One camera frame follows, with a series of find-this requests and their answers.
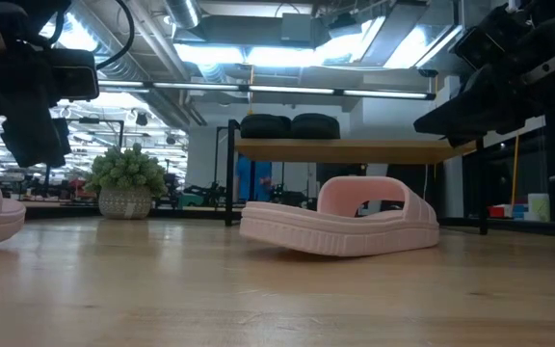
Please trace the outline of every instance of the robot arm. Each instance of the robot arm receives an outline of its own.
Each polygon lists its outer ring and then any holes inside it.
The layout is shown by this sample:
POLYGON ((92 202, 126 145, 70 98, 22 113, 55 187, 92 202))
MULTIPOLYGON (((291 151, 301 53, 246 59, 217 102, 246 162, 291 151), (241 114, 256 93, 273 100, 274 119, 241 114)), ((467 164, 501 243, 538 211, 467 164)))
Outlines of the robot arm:
POLYGON ((456 43, 475 72, 461 93, 414 124, 447 136, 453 146, 488 131, 508 133, 555 108, 555 0, 532 0, 522 10, 494 9, 456 43))

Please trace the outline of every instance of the white container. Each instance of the white container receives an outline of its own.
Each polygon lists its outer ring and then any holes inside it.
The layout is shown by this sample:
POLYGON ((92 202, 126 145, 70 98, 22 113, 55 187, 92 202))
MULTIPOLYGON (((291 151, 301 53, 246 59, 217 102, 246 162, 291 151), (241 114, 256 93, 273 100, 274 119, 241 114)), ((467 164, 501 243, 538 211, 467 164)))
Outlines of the white container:
POLYGON ((528 194, 528 212, 537 216, 538 221, 549 222, 549 195, 528 194))

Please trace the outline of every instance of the red object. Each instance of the red object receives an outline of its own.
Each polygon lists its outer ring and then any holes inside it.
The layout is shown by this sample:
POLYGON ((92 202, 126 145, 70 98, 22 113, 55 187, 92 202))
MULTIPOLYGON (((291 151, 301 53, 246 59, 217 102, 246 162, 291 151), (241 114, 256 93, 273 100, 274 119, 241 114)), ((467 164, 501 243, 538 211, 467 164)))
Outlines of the red object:
POLYGON ((489 216, 492 218, 504 218, 505 208, 504 207, 488 207, 489 216))

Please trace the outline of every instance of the potted plant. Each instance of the potted plant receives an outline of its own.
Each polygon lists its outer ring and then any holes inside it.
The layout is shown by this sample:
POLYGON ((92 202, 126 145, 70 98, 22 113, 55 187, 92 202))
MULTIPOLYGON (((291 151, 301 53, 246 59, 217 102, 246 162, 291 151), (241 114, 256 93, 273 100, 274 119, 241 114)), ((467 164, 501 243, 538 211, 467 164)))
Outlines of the potted plant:
POLYGON ((141 153, 141 145, 121 152, 110 148, 93 160, 86 190, 98 193, 100 213, 112 219, 142 219, 151 198, 166 193, 164 168, 156 158, 141 153))

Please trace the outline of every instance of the woven basket planter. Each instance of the woven basket planter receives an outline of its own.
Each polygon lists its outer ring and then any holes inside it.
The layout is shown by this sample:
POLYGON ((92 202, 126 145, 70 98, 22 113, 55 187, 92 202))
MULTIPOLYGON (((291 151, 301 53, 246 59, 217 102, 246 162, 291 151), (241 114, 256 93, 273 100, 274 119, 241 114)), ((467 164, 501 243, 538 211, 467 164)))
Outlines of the woven basket planter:
POLYGON ((143 219, 151 209, 151 193, 147 187, 132 189, 103 188, 98 200, 100 213, 110 219, 143 219))

